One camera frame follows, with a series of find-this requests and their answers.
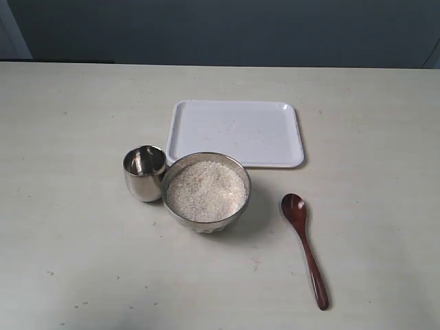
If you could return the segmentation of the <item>dark red wooden spoon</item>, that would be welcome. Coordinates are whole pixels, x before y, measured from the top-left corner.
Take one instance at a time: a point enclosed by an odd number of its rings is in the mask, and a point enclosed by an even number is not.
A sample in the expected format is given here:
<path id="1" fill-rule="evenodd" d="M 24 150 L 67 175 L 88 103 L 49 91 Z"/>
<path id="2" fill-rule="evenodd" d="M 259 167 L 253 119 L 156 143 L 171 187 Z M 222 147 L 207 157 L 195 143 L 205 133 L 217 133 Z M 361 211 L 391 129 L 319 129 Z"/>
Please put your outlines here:
<path id="1" fill-rule="evenodd" d="M 314 258 L 314 253 L 312 252 L 307 238 L 307 204 L 299 195 L 288 193 L 282 198 L 280 205 L 283 215 L 293 229 L 295 229 L 300 242 L 302 243 L 317 306 L 321 311 L 326 311 L 328 310 L 330 303 L 325 282 L 322 279 L 318 264 Z"/>

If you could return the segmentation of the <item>steel bowl of rice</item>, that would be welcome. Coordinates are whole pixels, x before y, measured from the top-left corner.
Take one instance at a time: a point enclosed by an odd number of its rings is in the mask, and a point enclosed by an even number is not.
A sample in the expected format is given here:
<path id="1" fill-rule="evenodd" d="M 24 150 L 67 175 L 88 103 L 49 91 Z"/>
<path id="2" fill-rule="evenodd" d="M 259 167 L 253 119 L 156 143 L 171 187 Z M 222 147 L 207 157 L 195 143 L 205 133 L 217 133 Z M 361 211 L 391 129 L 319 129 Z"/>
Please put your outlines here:
<path id="1" fill-rule="evenodd" d="M 235 159 L 213 152 L 177 160 L 162 180 L 162 200 L 179 224 L 199 233 L 223 230 L 249 204 L 252 183 Z"/>

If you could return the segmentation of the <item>small steel cup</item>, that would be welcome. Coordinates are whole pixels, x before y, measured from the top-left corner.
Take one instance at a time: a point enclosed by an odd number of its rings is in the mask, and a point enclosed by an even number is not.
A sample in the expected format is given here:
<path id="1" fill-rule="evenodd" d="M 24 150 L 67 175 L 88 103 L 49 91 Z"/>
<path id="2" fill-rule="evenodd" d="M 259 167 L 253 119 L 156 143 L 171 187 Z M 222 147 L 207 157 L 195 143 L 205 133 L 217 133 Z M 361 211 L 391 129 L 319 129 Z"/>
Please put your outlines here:
<path id="1" fill-rule="evenodd" d="M 138 201 L 155 202 L 161 198 L 161 182 L 166 172 L 166 155 L 156 146 L 144 145 L 129 151 L 123 159 L 128 191 Z"/>

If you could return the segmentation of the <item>white plastic tray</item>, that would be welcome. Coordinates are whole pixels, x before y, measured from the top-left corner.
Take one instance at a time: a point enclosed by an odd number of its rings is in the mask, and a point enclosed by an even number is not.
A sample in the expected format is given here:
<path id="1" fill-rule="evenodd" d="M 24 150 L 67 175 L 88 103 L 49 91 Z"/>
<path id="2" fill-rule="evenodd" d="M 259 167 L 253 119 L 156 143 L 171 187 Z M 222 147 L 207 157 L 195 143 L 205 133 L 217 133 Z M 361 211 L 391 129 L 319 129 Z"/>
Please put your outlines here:
<path id="1" fill-rule="evenodd" d="M 178 102 L 166 160 L 200 152 L 221 153 L 248 168 L 296 168 L 305 160 L 296 111 L 285 102 Z"/>

